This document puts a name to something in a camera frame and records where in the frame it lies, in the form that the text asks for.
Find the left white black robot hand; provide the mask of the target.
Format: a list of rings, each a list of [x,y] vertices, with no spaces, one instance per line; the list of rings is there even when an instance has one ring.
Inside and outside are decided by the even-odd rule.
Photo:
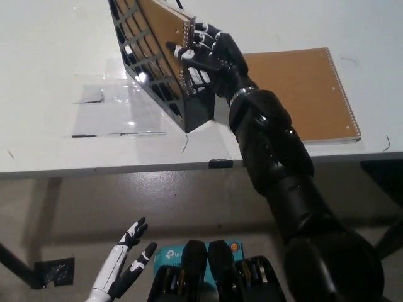
[[[141,236],[148,229],[146,218],[137,220],[121,237],[104,261],[87,301],[114,301],[120,299],[141,275],[157,244],[151,242],[142,253],[129,265],[123,266],[130,250],[140,242]]]

